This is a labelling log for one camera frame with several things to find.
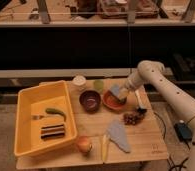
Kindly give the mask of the grey cloth-covered gripper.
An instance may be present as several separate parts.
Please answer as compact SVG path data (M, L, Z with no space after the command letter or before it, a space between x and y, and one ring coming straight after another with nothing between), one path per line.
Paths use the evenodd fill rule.
M131 91L138 89L138 77L136 75L130 75L124 84L120 87L118 99L125 99Z

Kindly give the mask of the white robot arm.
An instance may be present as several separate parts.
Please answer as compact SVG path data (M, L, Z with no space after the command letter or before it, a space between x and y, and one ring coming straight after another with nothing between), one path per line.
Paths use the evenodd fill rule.
M164 65L161 62L141 61L121 86L118 98L124 99L130 91L135 91L146 83L151 84L193 132L193 145L186 170L195 171L195 98L169 81L163 71Z

